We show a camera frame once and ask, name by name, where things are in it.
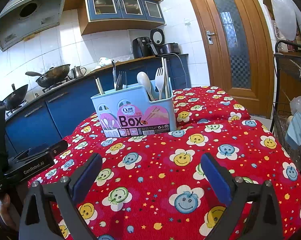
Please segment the metal kettle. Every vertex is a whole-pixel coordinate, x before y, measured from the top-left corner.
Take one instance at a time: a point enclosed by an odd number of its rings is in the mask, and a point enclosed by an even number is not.
[[[87,69],[84,68],[84,67],[80,67],[80,66],[74,67],[74,68],[71,69],[73,79],[83,77],[86,74],[86,72],[87,72]]]

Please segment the pan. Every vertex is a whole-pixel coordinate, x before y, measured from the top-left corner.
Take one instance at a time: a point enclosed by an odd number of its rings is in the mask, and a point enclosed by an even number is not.
[[[14,84],[12,84],[13,92],[7,96],[3,101],[0,101],[0,106],[6,107],[6,111],[15,109],[24,100],[28,85],[24,85],[15,90]]]
[[[40,74],[38,72],[26,72],[25,75],[39,78],[36,80],[37,84],[42,88],[48,88],[59,82],[62,82],[70,71],[70,64],[61,65],[50,68],[46,73]]]

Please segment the metal screw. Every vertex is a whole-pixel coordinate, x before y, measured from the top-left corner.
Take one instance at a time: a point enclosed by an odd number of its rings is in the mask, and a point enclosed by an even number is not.
[[[32,182],[32,187],[37,187],[38,185],[39,185],[39,181],[38,180],[34,180],[33,182]]]
[[[266,184],[267,187],[271,187],[271,185],[272,185],[270,180],[266,180],[265,184]]]
[[[65,182],[68,181],[68,177],[67,176],[62,176],[59,181],[62,182],[62,183],[65,183]]]
[[[244,181],[244,179],[242,177],[237,176],[237,177],[235,177],[235,181],[237,183],[242,183]]]

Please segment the blue gripper pad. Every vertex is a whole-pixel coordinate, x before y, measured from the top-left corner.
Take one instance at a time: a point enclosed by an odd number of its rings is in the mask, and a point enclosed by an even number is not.
[[[210,153],[202,155],[200,164],[219,202],[228,207],[235,190],[233,177],[225,167],[219,165]]]
[[[99,154],[93,154],[83,166],[78,167],[71,176],[69,187],[73,203],[78,204],[84,201],[98,173],[102,168],[102,157]]]

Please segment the beige plastic fork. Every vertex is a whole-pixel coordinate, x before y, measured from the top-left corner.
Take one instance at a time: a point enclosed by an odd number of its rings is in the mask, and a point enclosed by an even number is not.
[[[162,99],[162,91],[163,91],[163,87],[164,87],[164,69],[163,67],[160,67],[157,69],[156,71],[156,76],[155,76],[155,85],[159,91],[159,100]]]

